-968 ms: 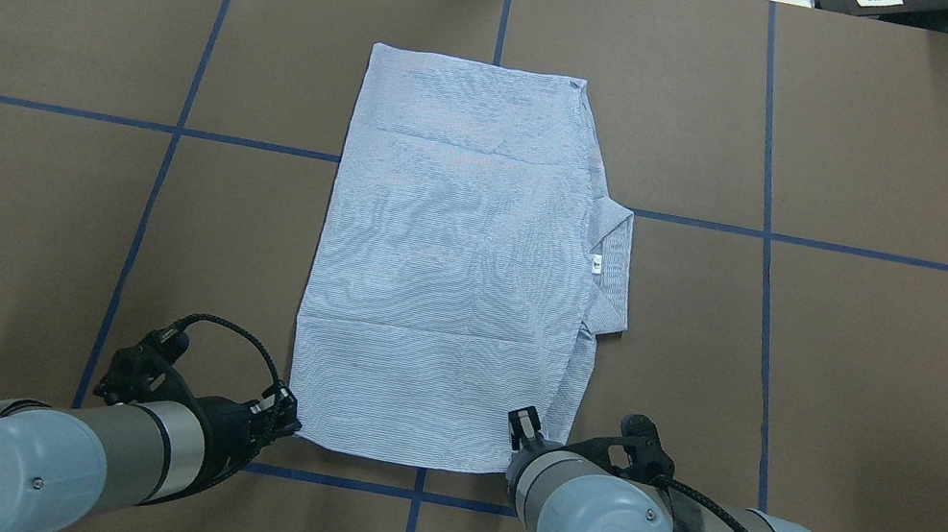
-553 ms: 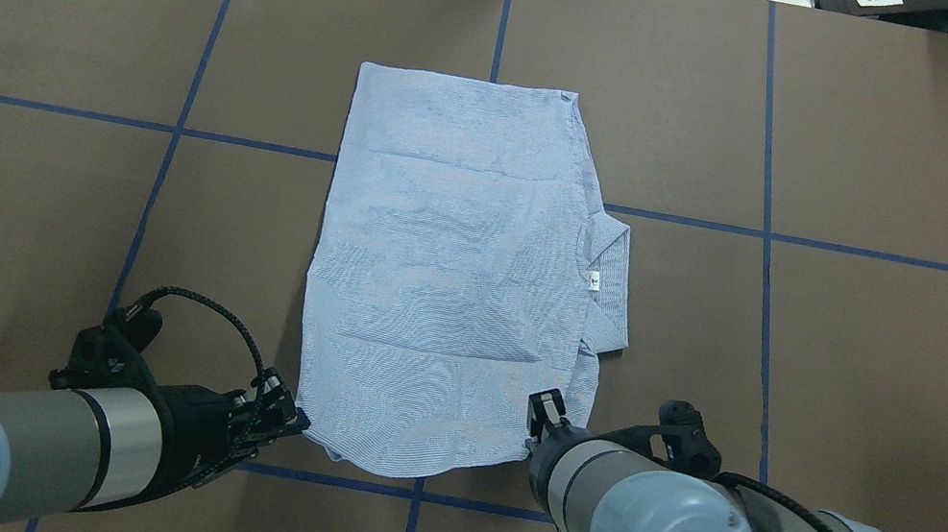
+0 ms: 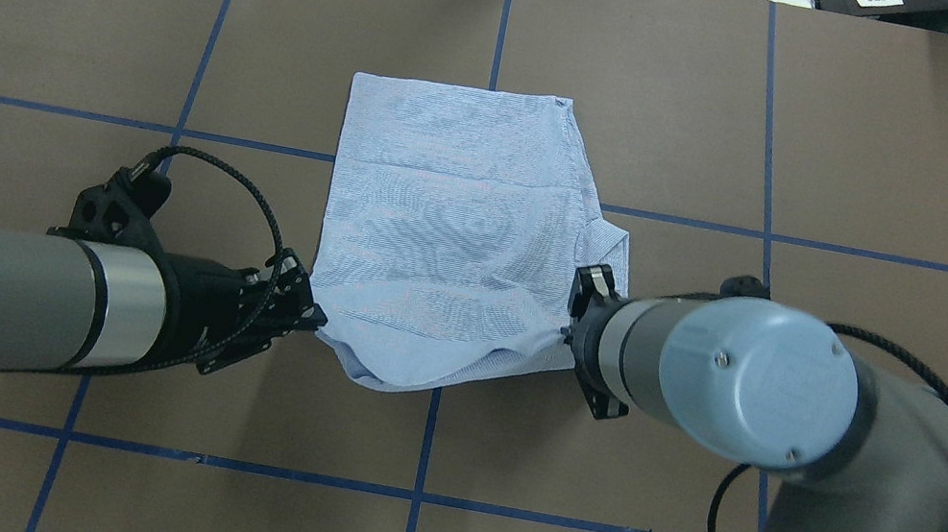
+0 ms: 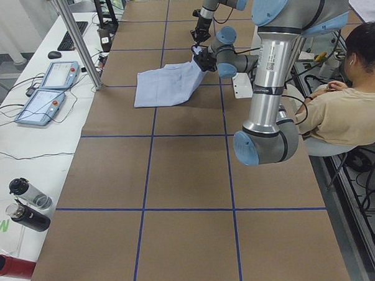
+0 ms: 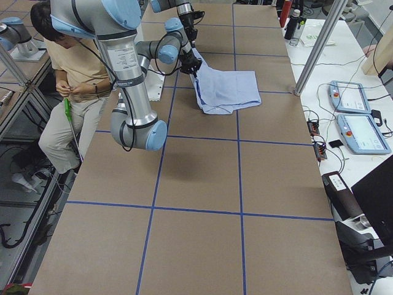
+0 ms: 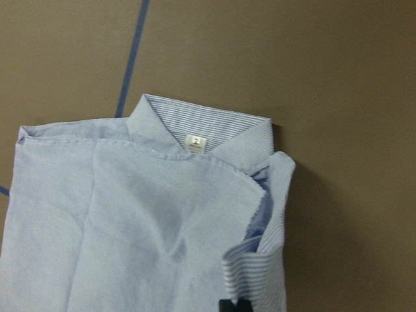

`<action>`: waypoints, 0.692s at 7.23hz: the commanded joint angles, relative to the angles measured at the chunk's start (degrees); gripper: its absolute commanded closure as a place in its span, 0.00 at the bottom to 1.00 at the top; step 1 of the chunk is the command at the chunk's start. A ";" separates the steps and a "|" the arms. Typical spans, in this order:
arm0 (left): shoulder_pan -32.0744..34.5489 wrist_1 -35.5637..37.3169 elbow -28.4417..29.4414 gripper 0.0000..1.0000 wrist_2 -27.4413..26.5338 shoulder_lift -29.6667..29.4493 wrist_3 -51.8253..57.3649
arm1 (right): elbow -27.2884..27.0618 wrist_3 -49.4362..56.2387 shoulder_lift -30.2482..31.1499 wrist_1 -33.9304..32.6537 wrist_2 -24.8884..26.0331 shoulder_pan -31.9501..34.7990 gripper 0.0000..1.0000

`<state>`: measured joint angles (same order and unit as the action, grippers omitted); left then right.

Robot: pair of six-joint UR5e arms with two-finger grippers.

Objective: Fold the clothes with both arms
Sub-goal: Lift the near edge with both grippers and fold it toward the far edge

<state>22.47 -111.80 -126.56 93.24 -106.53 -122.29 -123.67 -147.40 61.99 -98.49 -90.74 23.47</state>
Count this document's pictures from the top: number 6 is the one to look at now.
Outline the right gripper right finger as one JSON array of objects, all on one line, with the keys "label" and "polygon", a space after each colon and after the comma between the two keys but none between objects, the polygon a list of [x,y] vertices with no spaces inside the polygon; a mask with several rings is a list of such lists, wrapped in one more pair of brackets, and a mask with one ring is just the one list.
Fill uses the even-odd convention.
[{"label": "right gripper right finger", "polygon": [[248,291],[241,291],[237,295],[236,312],[253,312],[253,305]]}]

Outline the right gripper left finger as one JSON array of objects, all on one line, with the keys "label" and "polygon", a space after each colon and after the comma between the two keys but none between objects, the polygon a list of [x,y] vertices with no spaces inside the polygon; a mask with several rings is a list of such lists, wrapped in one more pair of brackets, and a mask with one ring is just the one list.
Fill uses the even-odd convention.
[{"label": "right gripper left finger", "polygon": [[235,312],[236,305],[233,303],[231,298],[220,298],[218,300],[218,311],[219,312]]}]

